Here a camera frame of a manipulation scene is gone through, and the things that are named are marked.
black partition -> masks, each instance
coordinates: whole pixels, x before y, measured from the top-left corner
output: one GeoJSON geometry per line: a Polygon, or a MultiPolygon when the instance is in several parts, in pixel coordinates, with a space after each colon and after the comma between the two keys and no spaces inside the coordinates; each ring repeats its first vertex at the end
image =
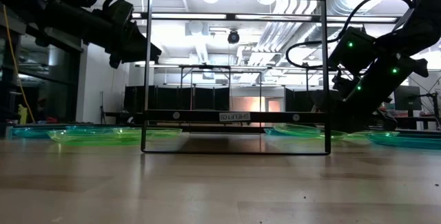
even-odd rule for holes
{"type": "Polygon", "coordinates": [[[311,112],[314,102],[312,92],[295,91],[285,88],[285,111],[311,112]]]}
{"type": "Polygon", "coordinates": [[[192,109],[214,110],[214,88],[193,88],[192,109]]]}
{"type": "Polygon", "coordinates": [[[229,110],[229,88],[219,88],[214,90],[214,109],[229,110]]]}
{"type": "MultiPolygon", "coordinates": [[[[142,112],[144,107],[144,86],[126,86],[124,95],[124,110],[131,113],[142,112]]],[[[149,86],[149,109],[156,109],[157,87],[149,86]]]]}
{"type": "Polygon", "coordinates": [[[157,110],[178,110],[180,103],[180,90],[178,88],[158,88],[157,110]]]}
{"type": "Polygon", "coordinates": [[[229,88],[194,88],[193,110],[229,110],[229,88]]]}
{"type": "Polygon", "coordinates": [[[180,97],[179,97],[179,110],[190,110],[191,105],[191,97],[192,97],[192,89],[191,88],[182,88],[179,89],[180,97]]]}
{"type": "Polygon", "coordinates": [[[294,91],[285,88],[285,111],[294,111],[294,91]]]}

label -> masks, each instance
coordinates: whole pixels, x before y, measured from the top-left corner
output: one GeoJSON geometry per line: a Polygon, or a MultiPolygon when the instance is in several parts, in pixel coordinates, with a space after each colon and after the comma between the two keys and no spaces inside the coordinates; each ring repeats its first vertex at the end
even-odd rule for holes
{"type": "Polygon", "coordinates": [[[219,113],[219,121],[251,121],[249,112],[219,113]]]}

teal plastic tray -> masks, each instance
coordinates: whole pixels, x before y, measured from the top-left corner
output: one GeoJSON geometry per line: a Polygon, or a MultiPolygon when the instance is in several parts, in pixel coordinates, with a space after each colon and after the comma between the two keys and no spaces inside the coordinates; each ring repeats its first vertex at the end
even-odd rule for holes
{"type": "Polygon", "coordinates": [[[378,145],[433,150],[441,149],[441,135],[400,134],[398,136],[384,136],[377,134],[368,134],[367,138],[378,145]]]}
{"type": "Polygon", "coordinates": [[[53,130],[62,130],[64,127],[47,128],[47,127],[33,127],[33,128],[13,128],[12,135],[27,138],[27,139],[48,139],[48,132],[53,130]]]}
{"type": "Polygon", "coordinates": [[[265,131],[266,134],[272,135],[272,136],[291,136],[289,134],[284,134],[282,132],[279,132],[273,128],[264,128],[263,130],[265,131]]]}

green plastic tray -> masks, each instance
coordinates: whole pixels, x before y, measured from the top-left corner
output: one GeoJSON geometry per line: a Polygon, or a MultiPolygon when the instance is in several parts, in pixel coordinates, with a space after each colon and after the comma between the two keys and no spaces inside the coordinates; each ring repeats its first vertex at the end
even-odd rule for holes
{"type": "MultiPolygon", "coordinates": [[[[325,130],[304,125],[280,124],[274,127],[275,130],[283,134],[298,136],[301,138],[321,139],[325,137],[325,130]]],[[[347,135],[345,132],[331,131],[332,139],[341,139],[347,135]]]]}
{"type": "MultiPolygon", "coordinates": [[[[178,136],[181,129],[148,129],[148,140],[178,136]]],[[[141,142],[141,128],[100,128],[55,130],[50,138],[65,145],[136,145],[141,142]]]]}
{"type": "Polygon", "coordinates": [[[363,139],[363,140],[365,140],[368,135],[397,137],[399,134],[400,134],[399,132],[390,132],[390,131],[362,131],[362,132],[355,132],[352,134],[347,134],[345,139],[348,139],[348,140],[363,139]]]}

black metal frame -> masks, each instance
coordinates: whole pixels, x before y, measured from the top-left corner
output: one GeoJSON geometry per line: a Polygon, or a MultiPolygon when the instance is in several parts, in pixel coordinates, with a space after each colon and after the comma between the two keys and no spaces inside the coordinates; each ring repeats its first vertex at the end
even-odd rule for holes
{"type": "MultiPolygon", "coordinates": [[[[327,7],[326,0],[309,0],[319,1],[321,14],[318,15],[316,22],[322,24],[322,46],[327,47],[327,7]]],[[[149,151],[145,149],[146,130],[148,121],[195,121],[195,122],[215,122],[220,123],[220,114],[235,113],[225,111],[188,111],[188,110],[148,110],[148,85],[149,85],[149,64],[151,52],[151,32],[152,32],[152,6],[153,0],[148,0],[148,15],[147,15],[147,57],[145,60],[145,102],[143,113],[143,129],[141,132],[141,151],[147,153],[167,153],[167,154],[265,154],[265,155],[328,155],[331,153],[331,128],[330,116],[328,113],[304,113],[304,112],[250,112],[249,122],[254,123],[323,123],[325,124],[325,147],[324,152],[314,153],[267,153],[267,152],[186,152],[186,151],[149,151]]],[[[261,21],[261,20],[242,20],[242,21],[261,21]]],[[[327,67],[327,49],[322,49],[323,59],[323,89],[325,91],[326,109],[329,106],[329,73],[327,67]]]]}

